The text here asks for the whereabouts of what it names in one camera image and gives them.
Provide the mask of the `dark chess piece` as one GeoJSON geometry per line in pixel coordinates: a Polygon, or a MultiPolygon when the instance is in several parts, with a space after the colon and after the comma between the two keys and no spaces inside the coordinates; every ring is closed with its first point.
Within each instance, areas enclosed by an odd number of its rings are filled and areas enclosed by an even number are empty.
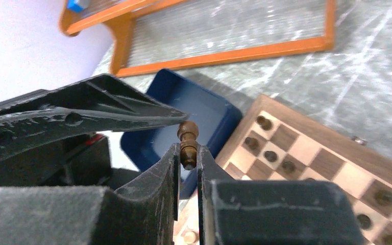
{"type": "Polygon", "coordinates": [[[253,137],[246,137],[244,140],[244,145],[249,151],[259,150],[259,141],[253,137]]]}
{"type": "Polygon", "coordinates": [[[265,151],[263,156],[268,162],[276,162],[278,160],[278,155],[274,151],[265,151]]]}
{"type": "Polygon", "coordinates": [[[265,131],[269,131],[273,127],[272,121],[262,115],[256,118],[256,123],[265,131]]]}
{"type": "Polygon", "coordinates": [[[384,245],[392,245],[392,234],[386,234],[381,238],[384,245]]]}
{"type": "Polygon", "coordinates": [[[286,174],[291,174],[296,171],[296,165],[291,161],[282,162],[281,167],[286,174]]]}
{"type": "Polygon", "coordinates": [[[392,205],[392,191],[380,189],[375,192],[374,200],[380,206],[392,205]]]}

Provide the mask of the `dark pawn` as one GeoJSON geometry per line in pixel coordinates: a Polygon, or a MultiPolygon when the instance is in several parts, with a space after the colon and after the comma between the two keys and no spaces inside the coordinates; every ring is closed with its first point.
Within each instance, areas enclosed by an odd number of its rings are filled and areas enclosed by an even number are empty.
{"type": "Polygon", "coordinates": [[[362,230],[370,230],[373,227],[373,222],[371,218],[366,214],[358,214],[356,215],[356,219],[362,230]]]}

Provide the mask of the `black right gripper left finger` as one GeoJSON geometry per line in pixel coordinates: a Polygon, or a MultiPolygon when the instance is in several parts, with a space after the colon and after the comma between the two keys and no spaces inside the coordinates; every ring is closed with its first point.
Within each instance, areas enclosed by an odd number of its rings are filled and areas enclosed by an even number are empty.
{"type": "Polygon", "coordinates": [[[171,244],[179,145],[117,190],[0,187],[0,244],[171,244]]]}

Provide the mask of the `dark chess piece off board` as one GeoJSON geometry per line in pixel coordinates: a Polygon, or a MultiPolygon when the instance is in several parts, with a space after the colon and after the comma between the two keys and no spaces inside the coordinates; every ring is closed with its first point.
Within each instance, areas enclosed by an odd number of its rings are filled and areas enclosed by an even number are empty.
{"type": "Polygon", "coordinates": [[[180,140],[180,162],[185,170],[193,170],[197,165],[197,138],[199,128],[192,121],[182,122],[177,131],[180,140]]]}

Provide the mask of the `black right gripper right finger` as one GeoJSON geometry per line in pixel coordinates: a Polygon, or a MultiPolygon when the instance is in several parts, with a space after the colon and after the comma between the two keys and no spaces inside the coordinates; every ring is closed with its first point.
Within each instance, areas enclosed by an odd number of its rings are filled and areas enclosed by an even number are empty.
{"type": "Polygon", "coordinates": [[[235,180],[197,151],[201,244],[363,244],[339,186],[316,180],[235,180]]]}

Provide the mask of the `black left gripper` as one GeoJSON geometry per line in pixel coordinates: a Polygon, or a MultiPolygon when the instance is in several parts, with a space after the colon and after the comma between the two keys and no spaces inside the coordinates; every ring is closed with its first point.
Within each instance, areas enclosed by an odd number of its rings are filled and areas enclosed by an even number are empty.
{"type": "Polygon", "coordinates": [[[105,73],[0,102],[0,187],[116,190],[140,172],[113,168],[108,138],[88,133],[149,130],[187,119],[187,113],[105,73]]]}

